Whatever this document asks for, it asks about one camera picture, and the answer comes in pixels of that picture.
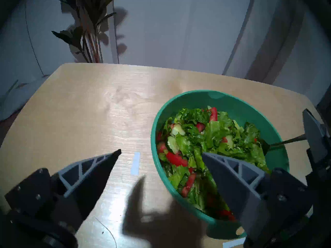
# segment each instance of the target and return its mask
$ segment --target houseplant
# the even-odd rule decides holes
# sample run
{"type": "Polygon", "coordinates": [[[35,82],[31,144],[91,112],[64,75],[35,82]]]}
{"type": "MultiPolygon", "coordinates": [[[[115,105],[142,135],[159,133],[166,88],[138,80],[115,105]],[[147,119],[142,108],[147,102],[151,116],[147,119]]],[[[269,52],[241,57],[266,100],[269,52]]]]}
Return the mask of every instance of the houseplant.
{"type": "Polygon", "coordinates": [[[99,63],[98,35],[100,33],[100,25],[115,14],[113,12],[106,15],[106,7],[113,0],[58,1],[68,4],[76,12],[78,25],[71,31],[62,30],[59,33],[52,31],[52,33],[69,45],[76,47],[78,49],[76,54],[82,54],[86,62],[99,63]]]}

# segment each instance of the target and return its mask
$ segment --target teal bowl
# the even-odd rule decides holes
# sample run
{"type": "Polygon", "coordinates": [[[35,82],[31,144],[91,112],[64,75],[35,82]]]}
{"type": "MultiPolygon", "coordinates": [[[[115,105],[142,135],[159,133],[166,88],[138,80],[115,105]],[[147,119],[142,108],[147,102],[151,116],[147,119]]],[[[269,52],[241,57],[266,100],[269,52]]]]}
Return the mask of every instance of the teal bowl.
{"type": "MultiPolygon", "coordinates": [[[[240,126],[244,126],[245,122],[254,123],[260,130],[261,137],[269,144],[282,142],[282,139],[268,119],[254,107],[241,99],[218,91],[196,90],[179,94],[165,103],[155,117],[151,132],[151,148],[154,164],[164,185],[173,198],[184,208],[208,223],[207,235],[209,237],[216,239],[235,239],[245,236],[245,234],[240,236],[236,234],[240,223],[216,220],[189,204],[167,179],[157,153],[156,133],[161,130],[163,124],[170,116],[174,116],[182,108],[194,109],[206,108],[207,106],[216,107],[217,110],[228,112],[229,117],[236,120],[240,126]]],[[[281,167],[285,170],[289,169],[285,147],[269,151],[265,159],[267,166],[271,170],[275,167],[281,167]]]]}

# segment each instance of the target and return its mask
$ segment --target wooden table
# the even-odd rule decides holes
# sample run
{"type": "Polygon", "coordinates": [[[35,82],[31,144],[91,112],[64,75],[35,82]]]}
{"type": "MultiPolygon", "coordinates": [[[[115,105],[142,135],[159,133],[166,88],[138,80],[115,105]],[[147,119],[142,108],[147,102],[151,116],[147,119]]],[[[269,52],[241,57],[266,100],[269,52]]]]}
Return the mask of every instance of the wooden table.
{"type": "MultiPolygon", "coordinates": [[[[4,195],[36,169],[46,167],[52,175],[72,162],[120,148],[100,200],[76,234],[80,248],[115,247],[114,239],[117,247],[221,247],[222,240],[205,236],[205,225],[173,202],[151,154],[150,131],[158,110],[175,95],[196,89],[245,100],[283,140],[304,133],[305,108],[320,120],[304,95],[246,79],[133,65],[65,64],[28,101],[4,139],[1,208],[9,209],[4,195]],[[141,156],[139,176],[130,174],[135,152],[141,156]],[[137,199],[127,210],[133,187],[131,198],[137,199]],[[135,224],[139,227],[123,230],[135,224]]],[[[311,171],[307,148],[307,141],[286,145],[290,172],[302,182],[311,171]]]]}

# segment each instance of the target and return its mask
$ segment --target red tomato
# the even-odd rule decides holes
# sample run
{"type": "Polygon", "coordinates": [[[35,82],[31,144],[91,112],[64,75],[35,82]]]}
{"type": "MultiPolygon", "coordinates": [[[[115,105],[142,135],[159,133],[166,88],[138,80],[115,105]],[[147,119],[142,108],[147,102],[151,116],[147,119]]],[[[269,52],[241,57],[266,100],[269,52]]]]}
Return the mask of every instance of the red tomato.
{"type": "Polygon", "coordinates": [[[229,219],[230,221],[235,221],[235,220],[236,220],[236,218],[235,218],[232,214],[230,214],[230,215],[228,216],[228,219],[229,219]]]}
{"type": "Polygon", "coordinates": [[[187,197],[188,192],[189,192],[189,190],[186,187],[184,187],[182,189],[182,197],[187,197]]]}
{"type": "Polygon", "coordinates": [[[187,165],[188,165],[188,161],[187,161],[187,159],[185,159],[185,158],[181,158],[181,156],[180,156],[180,159],[181,159],[181,161],[182,161],[182,166],[187,167],[187,165]]]}
{"type": "Polygon", "coordinates": [[[192,173],[189,177],[188,177],[188,180],[186,182],[186,187],[191,189],[191,187],[193,186],[193,183],[195,181],[195,177],[197,175],[195,173],[192,173]]]}
{"type": "Polygon", "coordinates": [[[158,144],[158,153],[164,153],[164,150],[167,149],[164,142],[158,144]]]}
{"type": "Polygon", "coordinates": [[[230,211],[227,211],[227,210],[221,210],[220,211],[220,215],[221,216],[229,216],[229,215],[232,215],[230,211]]]}
{"type": "Polygon", "coordinates": [[[210,115],[209,122],[211,122],[211,121],[217,121],[217,109],[216,109],[216,107],[212,107],[210,109],[210,111],[211,111],[212,114],[210,115]]]}
{"type": "Polygon", "coordinates": [[[161,141],[162,140],[162,132],[159,131],[158,134],[156,135],[156,141],[161,141]]]}
{"type": "Polygon", "coordinates": [[[171,152],[168,152],[166,154],[166,157],[167,157],[167,159],[169,160],[169,162],[171,164],[174,164],[176,166],[180,166],[180,165],[182,165],[184,167],[187,166],[187,160],[186,159],[183,159],[180,155],[177,155],[177,154],[173,154],[171,152]]]}
{"type": "Polygon", "coordinates": [[[205,129],[205,125],[203,123],[197,123],[197,128],[199,132],[202,132],[205,129]]]}

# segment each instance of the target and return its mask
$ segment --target salad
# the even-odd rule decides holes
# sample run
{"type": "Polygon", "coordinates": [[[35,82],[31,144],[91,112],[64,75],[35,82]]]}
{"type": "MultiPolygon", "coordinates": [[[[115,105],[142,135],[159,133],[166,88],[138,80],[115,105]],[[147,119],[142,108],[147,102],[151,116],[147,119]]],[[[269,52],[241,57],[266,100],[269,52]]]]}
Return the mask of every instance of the salad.
{"type": "Polygon", "coordinates": [[[227,112],[210,106],[184,108],[157,133],[157,151],[168,180],[182,197],[208,216],[234,221],[201,154],[234,157],[269,172],[260,140],[254,124],[241,127],[227,112]]]}

